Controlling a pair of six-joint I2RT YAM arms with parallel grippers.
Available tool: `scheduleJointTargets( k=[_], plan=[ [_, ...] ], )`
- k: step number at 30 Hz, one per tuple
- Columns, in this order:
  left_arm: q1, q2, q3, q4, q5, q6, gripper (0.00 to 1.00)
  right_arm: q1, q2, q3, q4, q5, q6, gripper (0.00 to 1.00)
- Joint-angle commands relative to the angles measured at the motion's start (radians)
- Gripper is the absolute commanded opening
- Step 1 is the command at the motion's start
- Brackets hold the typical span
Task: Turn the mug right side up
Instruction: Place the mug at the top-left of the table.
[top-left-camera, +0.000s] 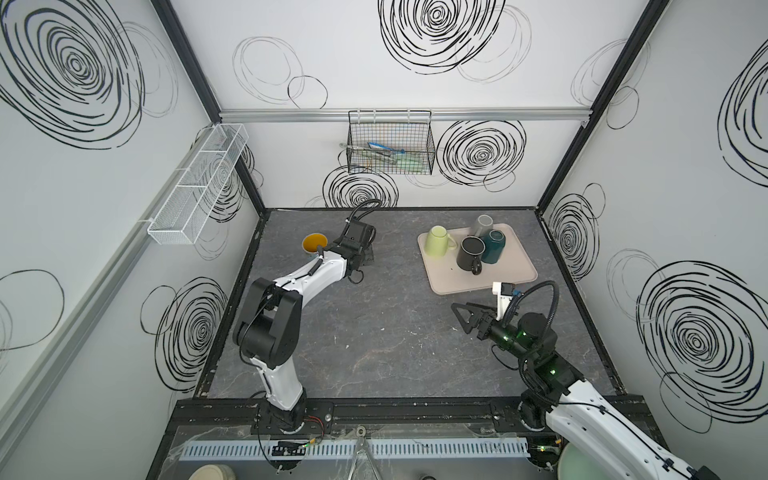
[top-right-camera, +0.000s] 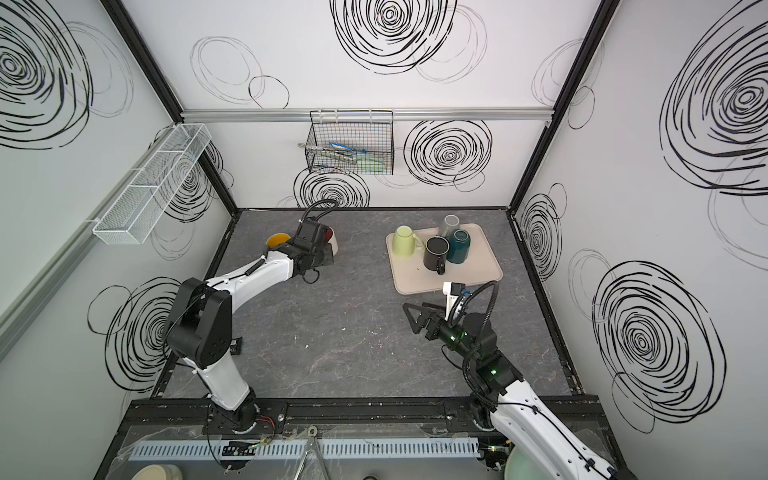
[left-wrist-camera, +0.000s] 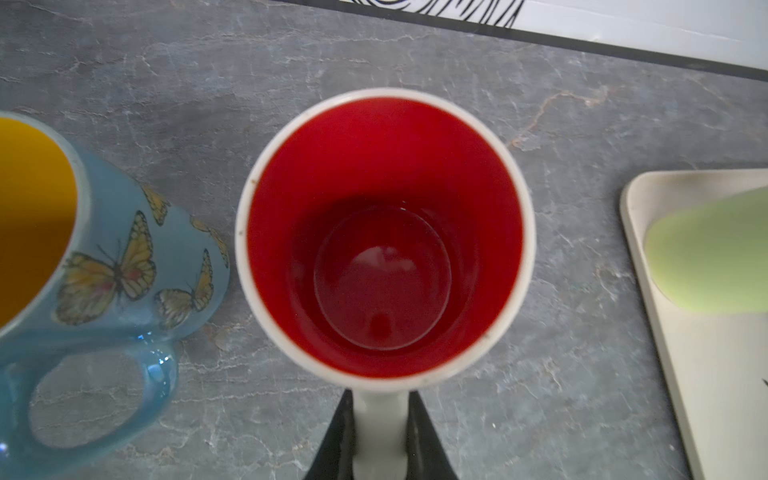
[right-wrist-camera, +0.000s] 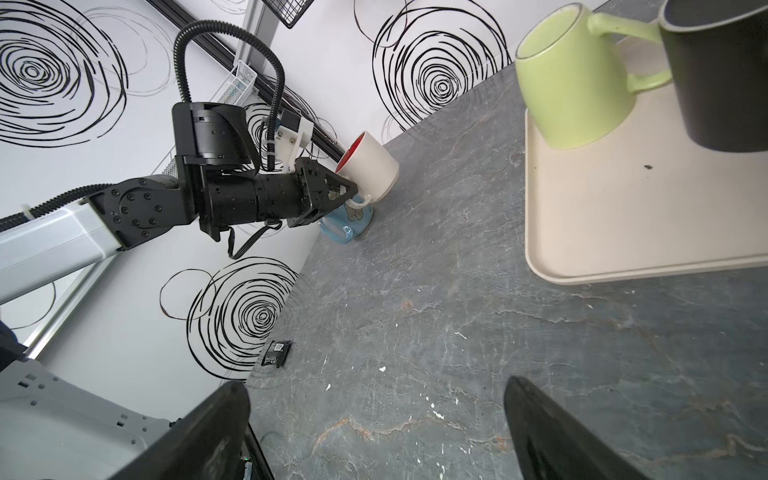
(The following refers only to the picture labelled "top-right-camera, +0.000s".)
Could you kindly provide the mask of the blue butterfly mug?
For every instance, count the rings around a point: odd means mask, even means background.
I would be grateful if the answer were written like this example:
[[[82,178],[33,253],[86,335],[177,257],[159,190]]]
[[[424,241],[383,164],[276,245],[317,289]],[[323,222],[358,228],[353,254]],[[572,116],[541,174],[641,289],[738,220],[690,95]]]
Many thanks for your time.
[[[271,235],[266,240],[266,246],[269,250],[273,250],[279,247],[280,245],[285,244],[290,239],[291,239],[291,236],[286,233],[276,233]]]

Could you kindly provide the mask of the dark green mug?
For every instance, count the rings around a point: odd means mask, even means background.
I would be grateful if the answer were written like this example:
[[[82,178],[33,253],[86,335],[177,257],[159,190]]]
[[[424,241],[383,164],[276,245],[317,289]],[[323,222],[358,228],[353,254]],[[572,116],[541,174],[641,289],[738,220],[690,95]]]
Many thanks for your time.
[[[471,236],[463,229],[455,230],[449,238],[449,252],[446,259],[452,264],[464,263],[471,247]]]

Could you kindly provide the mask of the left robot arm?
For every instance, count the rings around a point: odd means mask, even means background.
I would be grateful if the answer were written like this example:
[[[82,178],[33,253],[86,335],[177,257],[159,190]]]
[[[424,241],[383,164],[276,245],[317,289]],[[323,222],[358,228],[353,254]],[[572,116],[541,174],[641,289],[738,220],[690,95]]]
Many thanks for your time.
[[[165,322],[165,344],[198,375],[213,411],[235,433],[251,431],[263,417],[230,351],[233,314],[269,288],[309,272],[317,274],[334,262],[330,227],[321,219],[338,206],[335,199],[316,201],[305,209],[287,241],[267,246],[256,260],[230,273],[205,281],[189,278],[179,285]]]

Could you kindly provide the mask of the beige plastic tray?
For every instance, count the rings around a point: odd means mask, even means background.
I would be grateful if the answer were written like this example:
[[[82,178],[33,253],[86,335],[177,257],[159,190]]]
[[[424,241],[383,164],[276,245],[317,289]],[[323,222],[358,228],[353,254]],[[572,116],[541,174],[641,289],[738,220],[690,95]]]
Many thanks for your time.
[[[444,282],[473,286],[501,280],[502,269],[483,229],[475,223],[463,224],[462,228],[471,237],[468,257],[462,264],[448,262],[444,275],[426,269],[423,265],[423,249],[416,249],[411,256],[394,254],[392,242],[395,233],[389,233],[385,242],[395,290],[401,295],[415,295],[441,291]]]

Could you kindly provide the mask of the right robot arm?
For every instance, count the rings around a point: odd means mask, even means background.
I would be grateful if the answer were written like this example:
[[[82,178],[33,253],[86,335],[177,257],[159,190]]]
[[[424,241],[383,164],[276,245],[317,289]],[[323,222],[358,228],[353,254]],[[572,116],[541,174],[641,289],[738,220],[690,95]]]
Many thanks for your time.
[[[461,357],[477,426],[503,434],[551,479],[618,479],[620,470],[579,439],[499,349],[491,323],[498,293],[496,281],[472,291],[449,282],[445,306],[405,303],[403,311],[413,333]]]

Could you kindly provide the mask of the black mug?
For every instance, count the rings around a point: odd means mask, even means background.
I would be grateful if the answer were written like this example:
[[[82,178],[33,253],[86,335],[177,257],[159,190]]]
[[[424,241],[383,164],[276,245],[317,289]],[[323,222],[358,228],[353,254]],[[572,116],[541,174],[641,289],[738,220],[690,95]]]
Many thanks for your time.
[[[425,251],[423,256],[424,267],[438,275],[444,275],[446,272],[447,254],[450,250],[449,241],[442,236],[430,237],[425,242]]]

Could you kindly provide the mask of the white mug red inside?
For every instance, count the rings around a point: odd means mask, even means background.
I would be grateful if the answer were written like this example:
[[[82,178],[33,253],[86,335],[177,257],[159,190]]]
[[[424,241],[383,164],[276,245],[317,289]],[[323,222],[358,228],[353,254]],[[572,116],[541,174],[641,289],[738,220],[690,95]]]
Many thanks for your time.
[[[326,241],[331,246],[333,256],[336,257],[339,251],[339,245],[337,242],[337,236],[332,228],[328,229],[326,234]]]

